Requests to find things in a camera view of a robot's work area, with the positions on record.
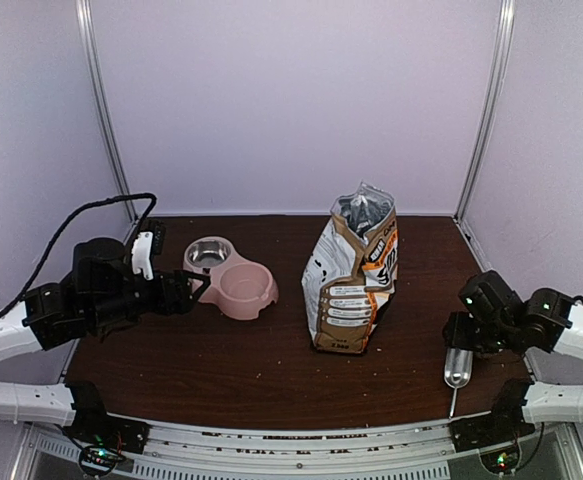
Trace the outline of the metal scoop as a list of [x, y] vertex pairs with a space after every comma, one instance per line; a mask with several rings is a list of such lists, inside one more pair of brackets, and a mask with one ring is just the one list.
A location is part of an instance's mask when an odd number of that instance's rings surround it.
[[470, 381], [473, 367], [473, 352], [460, 348], [448, 348], [446, 352], [443, 379], [452, 390], [449, 419], [455, 414], [458, 392]]

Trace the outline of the pet food bag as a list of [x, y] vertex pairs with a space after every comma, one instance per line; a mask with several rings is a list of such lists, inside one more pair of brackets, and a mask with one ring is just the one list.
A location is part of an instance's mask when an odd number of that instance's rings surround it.
[[338, 197], [301, 285], [313, 347], [358, 355], [396, 291], [399, 229], [392, 195], [362, 182]]

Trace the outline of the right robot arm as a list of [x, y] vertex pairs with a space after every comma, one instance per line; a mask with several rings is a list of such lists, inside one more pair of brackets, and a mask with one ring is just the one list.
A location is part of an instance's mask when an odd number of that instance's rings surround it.
[[[465, 309], [452, 312], [443, 328], [448, 347], [478, 354], [536, 348], [583, 361], [583, 296], [540, 288], [523, 301], [500, 274], [471, 277], [458, 294]], [[583, 385], [510, 380], [491, 411], [478, 417], [490, 440], [506, 440], [520, 426], [583, 423]]]

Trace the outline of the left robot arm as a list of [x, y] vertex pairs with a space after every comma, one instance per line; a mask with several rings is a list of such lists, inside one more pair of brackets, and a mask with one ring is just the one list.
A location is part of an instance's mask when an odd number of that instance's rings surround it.
[[[124, 245], [96, 238], [74, 249], [72, 270], [58, 283], [26, 291], [0, 313], [0, 362], [49, 351], [88, 335], [106, 337], [146, 313], [189, 312], [210, 285], [207, 275], [153, 271], [151, 237], [140, 239], [139, 265], [125, 261]], [[77, 427], [94, 444], [115, 433], [113, 419], [89, 382], [26, 385], [0, 382], [0, 421]]]

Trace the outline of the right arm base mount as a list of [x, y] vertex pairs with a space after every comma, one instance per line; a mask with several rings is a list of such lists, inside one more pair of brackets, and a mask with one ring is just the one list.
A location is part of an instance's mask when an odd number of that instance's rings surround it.
[[509, 380], [488, 413], [452, 420], [449, 431], [455, 451], [478, 450], [481, 464], [489, 473], [514, 475], [523, 465], [520, 440], [536, 430], [522, 413], [532, 385], [530, 380]]

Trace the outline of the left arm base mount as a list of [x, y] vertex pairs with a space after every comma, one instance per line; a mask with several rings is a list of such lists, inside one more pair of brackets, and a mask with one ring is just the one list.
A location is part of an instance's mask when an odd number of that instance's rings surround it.
[[70, 382], [65, 387], [75, 416], [59, 430], [78, 448], [77, 463], [84, 474], [101, 479], [126, 462], [128, 454], [144, 453], [147, 423], [110, 414], [91, 382]]

